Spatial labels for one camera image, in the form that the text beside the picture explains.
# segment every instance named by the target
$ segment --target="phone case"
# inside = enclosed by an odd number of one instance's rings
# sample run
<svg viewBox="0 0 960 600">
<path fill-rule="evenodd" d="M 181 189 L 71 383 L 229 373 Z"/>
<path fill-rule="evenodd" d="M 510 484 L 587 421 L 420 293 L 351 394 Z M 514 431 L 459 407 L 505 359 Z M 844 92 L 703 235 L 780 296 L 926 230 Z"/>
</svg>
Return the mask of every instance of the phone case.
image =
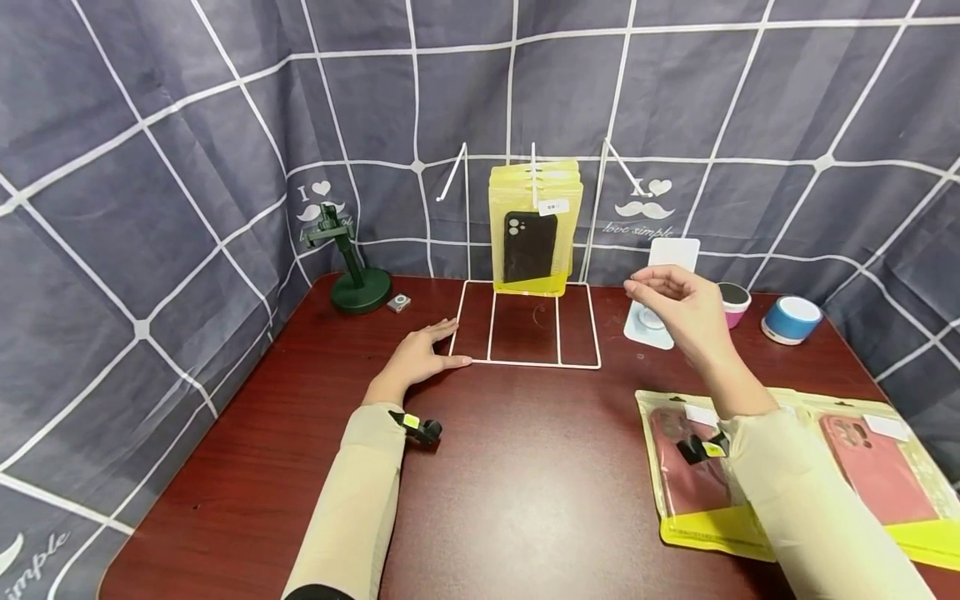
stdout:
<svg viewBox="0 0 960 600">
<path fill-rule="evenodd" d="M 882 524 L 939 518 L 896 440 L 859 418 L 827 415 L 820 425 L 847 481 Z"/>
<path fill-rule="evenodd" d="M 503 220 L 503 282 L 549 277 L 557 241 L 557 216 L 508 212 Z"/>
<path fill-rule="evenodd" d="M 720 462 L 711 459 L 691 465 L 677 448 L 677 442 L 694 433 L 702 440 L 708 440 L 716 432 L 701 423 L 690 422 L 679 409 L 655 409 L 650 413 L 650 426 L 671 516 L 715 511 L 732 505 L 727 477 Z"/>
</svg>

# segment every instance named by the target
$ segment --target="white wire display stand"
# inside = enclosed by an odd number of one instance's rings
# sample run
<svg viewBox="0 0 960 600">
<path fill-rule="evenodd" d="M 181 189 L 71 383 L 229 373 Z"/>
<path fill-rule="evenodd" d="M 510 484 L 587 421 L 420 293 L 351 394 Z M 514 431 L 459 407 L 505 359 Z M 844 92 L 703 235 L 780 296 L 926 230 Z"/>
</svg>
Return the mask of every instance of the white wire display stand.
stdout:
<svg viewBox="0 0 960 600">
<path fill-rule="evenodd" d="M 604 141 L 604 158 L 606 157 L 607 142 Z M 564 362 L 562 349 L 561 349 L 561 334 L 560 334 L 560 299 L 554 298 L 554 307 L 555 307 L 555 328 L 557 336 L 557 361 L 556 362 L 527 362 L 527 361 L 515 361 L 515 360 L 494 360 L 491 357 L 491 352 L 493 348 L 493 327 L 496 317 L 496 297 L 499 296 L 497 291 L 493 288 L 493 282 L 486 279 L 474 279 L 473 278 L 473 265 L 471 259 L 471 248 L 470 245 L 470 170 L 469 170 L 469 156 L 467 143 L 464 142 L 464 145 L 460 148 L 460 154 L 457 155 L 456 161 L 453 163 L 453 169 L 450 171 L 450 175 L 447 177 L 446 185 L 444 185 L 444 191 L 441 192 L 440 196 L 437 197 L 437 202 L 442 202 L 446 198 L 447 192 L 450 191 L 450 184 L 453 182 L 454 176 L 457 174 L 457 169 L 460 168 L 460 164 L 464 165 L 464 197 L 467 204 L 467 279 L 464 281 L 463 287 L 460 290 L 460 304 L 457 306 L 457 321 L 460 321 L 464 310 L 464 298 L 467 296 L 467 286 L 471 283 L 479 285 L 490 285 L 491 292 L 493 294 L 492 305 L 490 309 L 490 328 L 487 335 L 487 357 L 486 358 L 473 358 L 474 363 L 485 364 L 485 365 L 508 365 L 514 367 L 546 367 L 550 369 L 576 369 L 582 371 L 597 371 L 603 365 L 603 362 L 600 358 L 600 342 L 597 337 L 597 323 L 596 318 L 593 314 L 593 296 L 590 293 L 590 286 L 586 281 L 586 261 L 589 257 L 589 250 L 593 240 L 593 225 L 592 223 L 596 221 L 596 203 L 593 207 L 593 215 L 591 218 L 590 234 L 587 242 L 587 249 L 584 252 L 584 269 L 581 269 L 581 276 L 579 281 L 569 281 L 567 285 L 573 286 L 582 286 L 586 288 L 587 291 L 587 306 L 590 314 L 590 329 L 593 334 L 593 351 L 594 356 L 596 357 L 596 364 L 593 365 L 573 365 L 567 364 Z M 534 174 L 537 172 L 537 145 L 531 144 L 530 147 L 530 164 L 531 170 Z M 537 204 L 537 178 L 533 177 L 533 201 L 534 205 Z M 457 334 L 454 332 L 453 338 L 450 340 L 450 350 L 447 355 L 453 354 L 453 349 L 457 343 Z"/>
</svg>

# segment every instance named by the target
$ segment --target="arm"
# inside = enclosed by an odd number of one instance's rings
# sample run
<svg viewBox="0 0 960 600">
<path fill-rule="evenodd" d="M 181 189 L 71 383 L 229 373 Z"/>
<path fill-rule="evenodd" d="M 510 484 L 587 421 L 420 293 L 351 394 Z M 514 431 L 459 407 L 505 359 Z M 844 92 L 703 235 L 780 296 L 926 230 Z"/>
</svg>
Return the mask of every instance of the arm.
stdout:
<svg viewBox="0 0 960 600">
<path fill-rule="evenodd" d="M 389 411 L 403 411 L 403 397 L 414 383 L 470 363 L 466 356 L 433 352 L 433 345 L 456 329 L 456 321 L 444 319 L 411 333 L 371 382 L 326 476 L 284 600 L 376 598 L 394 530 L 406 441 Z"/>
<path fill-rule="evenodd" d="M 800 598 L 933 598 L 917 569 L 804 429 L 740 359 L 716 284 L 680 267 L 643 269 L 628 296 L 660 316 L 706 381 L 730 465 Z"/>
</svg>

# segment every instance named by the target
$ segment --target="yellow packaging bag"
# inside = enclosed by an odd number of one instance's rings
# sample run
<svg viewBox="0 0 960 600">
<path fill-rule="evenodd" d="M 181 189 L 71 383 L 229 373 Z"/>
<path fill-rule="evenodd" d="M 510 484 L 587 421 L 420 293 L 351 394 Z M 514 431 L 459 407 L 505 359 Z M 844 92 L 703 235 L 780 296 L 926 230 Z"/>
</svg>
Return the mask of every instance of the yellow packaging bag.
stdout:
<svg viewBox="0 0 960 600">
<path fill-rule="evenodd" d="M 534 180 L 537 203 L 534 204 Z M 493 289 L 559 297 L 573 272 L 584 188 L 575 161 L 494 167 L 490 179 Z"/>
<path fill-rule="evenodd" d="M 771 392 L 781 403 L 793 401 L 790 390 Z M 773 549 L 726 458 L 716 456 L 690 465 L 677 448 L 678 442 L 691 435 L 706 441 L 719 433 L 715 425 L 686 417 L 686 405 L 712 412 L 710 398 L 638 391 L 636 404 L 643 419 L 660 538 L 671 545 L 775 562 Z"/>
<path fill-rule="evenodd" d="M 797 396 L 807 425 L 910 560 L 960 570 L 960 500 L 900 414 L 883 402 Z"/>
</svg>

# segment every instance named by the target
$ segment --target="small silver box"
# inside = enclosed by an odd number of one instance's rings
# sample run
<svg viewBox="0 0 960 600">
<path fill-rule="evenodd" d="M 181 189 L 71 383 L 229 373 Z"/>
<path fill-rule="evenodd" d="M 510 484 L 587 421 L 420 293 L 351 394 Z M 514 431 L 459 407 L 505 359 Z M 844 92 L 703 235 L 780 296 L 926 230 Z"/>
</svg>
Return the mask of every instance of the small silver box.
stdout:
<svg viewBox="0 0 960 600">
<path fill-rule="evenodd" d="M 395 313 L 400 312 L 410 304 L 410 299 L 403 294 L 397 294 L 392 300 L 387 302 L 387 308 Z"/>
</svg>

